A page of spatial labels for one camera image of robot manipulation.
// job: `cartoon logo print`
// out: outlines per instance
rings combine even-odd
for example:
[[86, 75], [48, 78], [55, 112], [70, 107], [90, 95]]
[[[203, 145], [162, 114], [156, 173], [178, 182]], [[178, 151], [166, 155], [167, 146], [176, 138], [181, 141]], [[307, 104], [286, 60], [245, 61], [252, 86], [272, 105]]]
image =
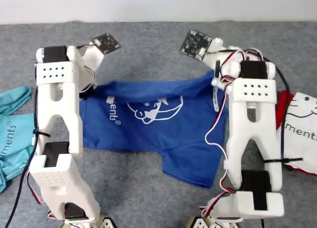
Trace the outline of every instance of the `cartoon logo print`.
[[317, 115], [317, 99], [303, 93], [296, 93], [287, 114], [298, 118]]
[[158, 99], [154, 102], [128, 103], [128, 108], [134, 112], [134, 116], [144, 124], [150, 124], [155, 120], [169, 120], [176, 116], [182, 108], [183, 97], [175, 99]]

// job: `white t-shirt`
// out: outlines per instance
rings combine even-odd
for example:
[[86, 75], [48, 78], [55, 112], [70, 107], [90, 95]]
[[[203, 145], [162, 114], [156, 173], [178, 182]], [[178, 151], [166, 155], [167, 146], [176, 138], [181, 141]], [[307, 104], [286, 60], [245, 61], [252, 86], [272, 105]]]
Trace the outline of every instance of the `white t-shirt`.
[[[277, 130], [280, 142], [281, 127]], [[287, 111], [284, 157], [303, 158], [288, 165], [317, 174], [317, 99], [296, 93]]]

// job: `folded shirt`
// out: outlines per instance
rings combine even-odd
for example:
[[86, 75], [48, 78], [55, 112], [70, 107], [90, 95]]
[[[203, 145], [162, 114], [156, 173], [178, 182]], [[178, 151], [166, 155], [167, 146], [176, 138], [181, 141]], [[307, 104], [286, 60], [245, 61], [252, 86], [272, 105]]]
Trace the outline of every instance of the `folded shirt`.
[[[205, 143], [217, 112], [213, 72], [185, 81], [112, 82], [80, 103], [84, 146], [118, 151], [156, 151], [166, 174], [211, 187], [222, 151]], [[223, 93], [218, 92], [221, 103]], [[223, 144], [227, 110], [209, 141]]]

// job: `black wire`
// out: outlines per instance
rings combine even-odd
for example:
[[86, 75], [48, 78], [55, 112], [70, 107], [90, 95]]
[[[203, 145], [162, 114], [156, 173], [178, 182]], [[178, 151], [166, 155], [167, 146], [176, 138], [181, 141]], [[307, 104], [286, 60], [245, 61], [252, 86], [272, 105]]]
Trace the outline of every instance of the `black wire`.
[[265, 226], [264, 226], [264, 219], [261, 219], [261, 226], [262, 226], [262, 228], [265, 228]]
[[90, 46], [96, 46], [96, 44], [92, 44], [92, 45], [80, 45], [80, 46], [77, 46], [76, 48], [80, 49], [80, 48], [83, 48], [83, 47], [90, 47]]
[[[267, 62], [270, 62], [270, 60], [268, 58], [264, 57], [264, 60]], [[284, 105], [284, 115], [283, 115], [283, 121], [282, 121], [282, 126], [281, 126], [281, 159], [283, 159], [284, 158], [284, 129], [285, 129], [288, 103], [289, 103], [289, 99], [290, 99], [290, 88], [289, 88], [289, 85], [288, 85], [283, 73], [281, 72], [281, 70], [277, 66], [275, 66], [275, 70], [276, 70], [277, 74], [279, 75], [279, 77], [281, 78], [283, 84], [285, 85], [285, 90], [286, 90], [286, 101], [285, 101], [285, 105]]]
[[219, 223], [217, 223], [217, 222], [214, 222], [214, 223], [217, 224], [219, 227], [223, 228], [223, 226], [220, 225]]
[[73, 227], [76, 227], [76, 228], [80, 228], [80, 227], [78, 227], [78, 226], [75, 226], [74, 224], [72, 224], [72, 223], [69, 223], [70, 225], [72, 225]]
[[[34, 94], [34, 128], [36, 129], [38, 127], [38, 119], [37, 119], [37, 100], [38, 100], [38, 88], [36, 88], [35, 90], [35, 94]], [[31, 163], [31, 160], [35, 154], [35, 150], [36, 150], [36, 146], [38, 144], [38, 140], [39, 140], [39, 136], [38, 134], [35, 134], [35, 142], [34, 142], [34, 148], [33, 148], [33, 151], [32, 153], [30, 154], [30, 157], [23, 169], [23, 172], [22, 172], [22, 175], [21, 175], [21, 179], [20, 179], [20, 184], [19, 184], [19, 189], [18, 189], [18, 193], [16, 195], [16, 198], [15, 198], [15, 202], [14, 202], [14, 205], [13, 205], [13, 208], [12, 208], [12, 211], [11, 211], [11, 214], [10, 214], [10, 217], [8, 219], [8, 221], [6, 222], [5, 224], [5, 227], [4, 228], [8, 228], [11, 221], [12, 221], [12, 218], [14, 216], [14, 213], [15, 213], [15, 210], [18, 206], [18, 202], [19, 202], [19, 199], [20, 199], [20, 195], [21, 195], [21, 191], [22, 191], [22, 186], [23, 186], [23, 180], [24, 180], [24, 177], [25, 177], [25, 174], [30, 166], [30, 163]]]

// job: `circuit board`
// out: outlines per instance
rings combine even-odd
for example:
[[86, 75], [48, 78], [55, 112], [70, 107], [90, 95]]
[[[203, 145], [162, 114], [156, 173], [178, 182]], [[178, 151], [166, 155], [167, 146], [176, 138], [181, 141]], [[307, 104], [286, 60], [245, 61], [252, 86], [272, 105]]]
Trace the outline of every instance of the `circuit board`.
[[109, 33], [97, 36], [91, 40], [99, 50], [108, 55], [121, 48], [119, 42]]
[[195, 30], [190, 30], [182, 47], [180, 48], [180, 52], [184, 55], [202, 61], [211, 42], [212, 37]]

